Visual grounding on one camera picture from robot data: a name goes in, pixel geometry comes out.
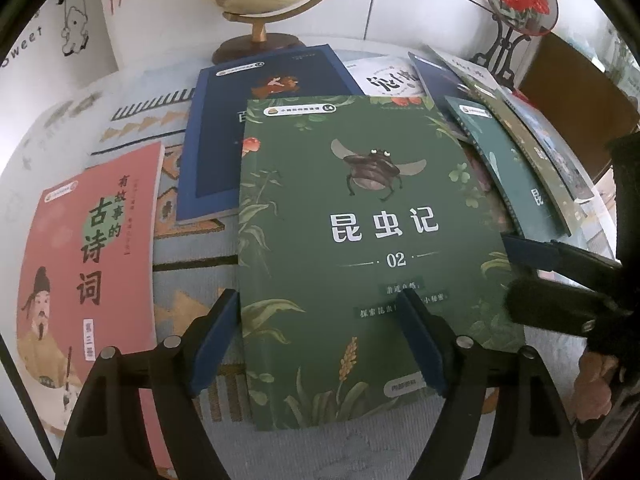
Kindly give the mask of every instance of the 昆虫记 book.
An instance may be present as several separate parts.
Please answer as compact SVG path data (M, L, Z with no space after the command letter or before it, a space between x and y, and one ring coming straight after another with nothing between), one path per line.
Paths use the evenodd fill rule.
M428 97L248 104L239 284L260 430L349 420L425 386L394 298L414 288L456 333L515 350L500 233Z

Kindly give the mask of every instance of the beetle illustration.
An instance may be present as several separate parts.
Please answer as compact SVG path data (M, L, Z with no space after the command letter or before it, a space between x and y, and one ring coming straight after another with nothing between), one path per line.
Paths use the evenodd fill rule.
M367 155L358 155L345 148L340 140L334 139L331 143L331 151L338 158L341 158L349 165L350 172L347 175L347 188L351 196L355 195L351 182L362 189L380 190L389 188L389 194L381 198L381 202L391 197L394 193L393 180L399 180L399 187L402 189L402 178L400 175L412 176L420 173L427 165L427 161L422 159L409 164L394 164L391 161L391 154L387 150L374 149Z

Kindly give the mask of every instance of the globe stand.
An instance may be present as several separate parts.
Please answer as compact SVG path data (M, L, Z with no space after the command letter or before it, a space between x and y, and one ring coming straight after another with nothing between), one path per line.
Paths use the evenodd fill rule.
M267 34L264 22L256 22L253 23L250 35L226 40L213 53L211 60L217 64L292 46L305 46L305 44L292 34L277 32Z
M498 83L513 90L515 79L515 73L511 69L511 58L513 57L513 51L521 41L531 41L531 36L528 36L527 34L521 34L515 40L512 40L511 37L515 29L508 25L507 31L503 37L502 34L505 31L504 27L502 26L502 20L495 12L492 14L492 18L494 19L494 22L498 23L498 35L495 38L494 44L487 52L478 52L471 58L470 61L471 63L475 63L485 67L486 69L489 69L489 65L491 65L491 60L494 57L495 51L498 49L498 47L500 47L498 57L495 59L494 67L489 69L489 71L495 77ZM504 63L500 68L500 63L502 62L502 58L505 54L506 57L504 58Z

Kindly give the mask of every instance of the number 02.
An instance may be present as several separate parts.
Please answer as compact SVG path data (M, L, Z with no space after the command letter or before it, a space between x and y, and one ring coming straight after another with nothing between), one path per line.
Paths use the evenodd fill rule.
M406 265L406 261L404 260L404 254L402 253L389 253L386 256L386 264L393 268L393 267L402 267Z

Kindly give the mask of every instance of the wooden globe base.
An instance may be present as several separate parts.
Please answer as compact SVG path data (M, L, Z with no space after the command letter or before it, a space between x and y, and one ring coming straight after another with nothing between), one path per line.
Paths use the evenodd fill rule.
M217 64L270 52L271 50L289 48L291 46L305 46L296 36L291 34L272 32L264 34L260 39L262 41L255 41L254 35L247 35L227 40L213 53L211 60L214 64Z

